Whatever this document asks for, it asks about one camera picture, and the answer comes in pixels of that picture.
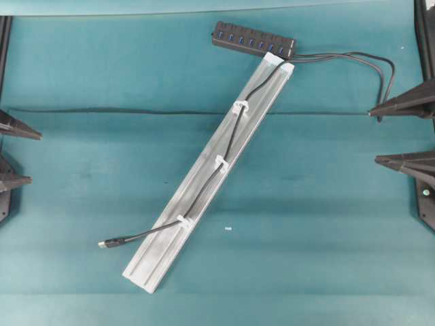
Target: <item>teal mat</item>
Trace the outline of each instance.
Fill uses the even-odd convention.
[[[44,138],[3,138],[33,184],[0,227],[0,325],[431,325],[434,233],[412,179],[373,159],[433,148],[432,124],[340,115],[375,103],[378,77],[352,62],[296,67],[272,108],[287,114],[266,117],[155,294],[121,276],[139,242],[97,247],[153,224],[260,62],[212,46],[215,21],[390,57],[399,94],[421,68],[412,1],[394,4],[15,19],[1,106]],[[69,111],[89,108],[124,113]]]

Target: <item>cable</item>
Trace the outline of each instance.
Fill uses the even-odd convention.
[[[313,57],[313,56],[314,57],[323,57],[323,58],[325,58],[325,57],[332,58],[331,57],[332,55],[337,55],[337,54],[334,54],[334,53],[295,54],[294,56],[295,56],[295,58],[310,58],[310,57]],[[368,54],[368,53],[364,53],[364,52],[356,52],[356,51],[355,52],[346,52],[343,55],[347,55],[347,56],[354,56],[354,55],[356,55],[356,56],[366,56],[368,58],[372,58],[372,59],[375,59],[375,60],[384,61],[384,62],[386,62],[386,63],[388,63],[390,65],[390,67],[391,67],[391,77],[389,79],[388,87],[387,87],[387,90],[385,91],[385,94],[384,94],[384,97],[383,97],[383,102],[386,102],[388,100],[388,96],[389,96],[389,93],[391,92],[391,88],[393,86],[393,82],[394,82],[394,79],[395,79],[395,76],[396,76],[396,66],[395,66],[394,62],[392,62],[388,58],[384,58],[382,56],[375,56],[373,54]]]
[[[290,63],[289,60],[285,60],[279,63],[279,65],[277,65],[273,71],[269,74],[269,76],[267,76],[267,78],[257,87],[255,87],[253,90],[251,90],[248,95],[245,97],[245,101],[248,101],[257,91],[259,91],[264,85],[267,84],[267,82],[269,80],[271,80],[271,78],[273,77],[274,74],[276,74],[276,72],[278,71],[279,68],[281,68],[282,65],[286,64],[286,63]],[[226,151],[225,151],[225,155],[224,155],[224,160],[227,161],[229,155],[230,155],[230,150],[232,147],[232,143],[234,142],[234,138],[235,135],[237,133],[237,129],[239,128],[239,124],[241,121],[241,118],[243,117],[243,112],[245,111],[245,106],[241,107],[241,110],[237,116],[237,120],[236,123],[234,124],[234,128],[232,129],[231,135],[230,135],[230,139],[228,141],[228,145],[226,147]],[[203,186],[201,187],[201,189],[199,190],[198,194],[196,195],[195,199],[193,200],[192,204],[190,204],[189,208],[187,209],[187,211],[184,213],[184,217],[187,217],[191,212],[192,209],[195,207],[196,203],[198,202],[198,200],[201,198],[201,196],[203,195],[204,191],[207,189],[207,187],[209,186],[210,182],[214,179],[214,177],[219,173],[220,169],[223,167],[223,164],[221,163],[210,175],[210,177],[204,182]],[[139,233],[139,234],[135,234],[134,236],[124,236],[124,237],[119,237],[119,238],[112,238],[112,239],[108,239],[108,240],[104,240],[98,243],[98,246],[101,248],[112,248],[112,247],[117,247],[120,245],[123,245],[124,243],[130,242],[130,241],[134,241],[136,239],[139,238],[143,238],[144,236],[147,236],[148,234],[157,232],[157,231],[161,231],[164,230],[166,228],[170,228],[172,226],[177,225],[178,223],[180,223],[179,220],[168,223],[168,224],[164,224],[162,226],[159,226],[157,228],[154,229],[150,229],[148,231]]]
[[[383,72],[381,68],[379,68],[374,63],[368,62],[367,60],[357,58],[355,56],[352,56],[350,54],[339,54],[339,53],[321,53],[321,54],[295,54],[296,58],[300,57],[314,57],[312,59],[293,59],[292,63],[311,63],[311,62],[319,62],[319,61],[325,61],[325,60],[332,60],[335,58],[346,58],[349,60],[358,61],[364,65],[367,65],[369,67],[372,67],[380,76],[381,78],[381,84],[379,86],[379,93],[377,98],[377,104],[382,103],[382,93],[383,93],[383,85],[385,83],[385,78],[383,75]]]
[[[387,90],[385,91],[385,95],[382,99],[382,93],[383,93],[383,84],[385,81],[384,75],[382,70],[375,64],[368,62],[364,59],[355,57],[354,55],[358,55],[358,56],[367,56],[369,58],[373,58],[373,59],[377,59],[377,60],[382,60],[385,61],[387,63],[390,64],[391,66],[391,77],[389,80],[389,84],[387,87]],[[363,63],[364,65],[368,65],[369,67],[372,67],[374,70],[376,70],[376,72],[379,74],[379,76],[381,77],[381,85],[380,85],[380,89],[379,89],[379,95],[378,95],[378,104],[382,103],[382,101],[386,101],[388,99],[388,95],[391,91],[392,88],[392,83],[394,81],[394,76],[395,76],[395,66],[394,63],[386,58],[383,57],[379,57],[379,56],[373,56],[372,54],[366,54],[363,52],[348,52],[348,53],[344,53],[344,54],[337,54],[337,53],[323,53],[323,54],[299,54],[299,55],[295,55],[296,58],[308,58],[308,59],[292,59],[292,60],[285,60],[279,63],[279,65],[277,65],[273,71],[266,77],[266,79],[258,86],[256,86],[253,90],[251,90],[248,95],[245,98],[245,101],[249,101],[249,99],[257,92],[259,91],[262,87],[264,87],[264,85],[266,85],[269,80],[271,80],[271,78],[273,77],[273,75],[278,71],[278,69],[283,66],[286,63],[310,63],[310,62],[319,62],[319,61],[325,61],[325,60],[331,60],[334,58],[347,58],[349,60],[354,60],[360,63]],[[239,112],[239,115],[237,117],[237,120],[234,124],[234,128],[232,129],[231,132],[231,136],[230,139],[228,141],[228,145],[225,151],[225,155],[224,155],[224,160],[227,161],[228,156],[230,155],[230,150],[232,147],[232,143],[234,141],[235,138],[235,134],[237,133],[237,129],[239,127],[240,121],[241,121],[241,117],[243,116],[243,112],[245,110],[245,107],[243,106]],[[209,186],[210,182],[215,178],[215,176],[219,173],[220,169],[223,167],[223,164],[221,163],[210,175],[210,177],[204,182],[203,186],[201,187],[201,189],[199,190],[198,194],[196,195],[195,199],[193,200],[192,204],[189,206],[189,208],[187,209],[186,213],[183,215],[184,217],[187,217],[191,212],[192,209],[195,207],[196,203],[198,202],[198,200],[201,198],[201,196],[203,195],[204,191],[207,189],[207,187]],[[134,241],[136,239],[139,238],[143,238],[144,236],[147,236],[148,234],[154,233],[154,232],[158,232],[161,230],[164,230],[166,228],[170,228],[174,225],[177,225],[178,223],[180,223],[179,220],[162,225],[160,227],[154,228],[154,229],[150,229],[148,231],[142,232],[140,234],[136,234],[134,236],[125,236],[125,237],[120,237],[120,238],[112,238],[109,240],[104,240],[98,243],[98,245],[101,248],[111,248],[111,247],[116,247],[119,245],[123,245],[126,242],[130,242],[130,241]]]

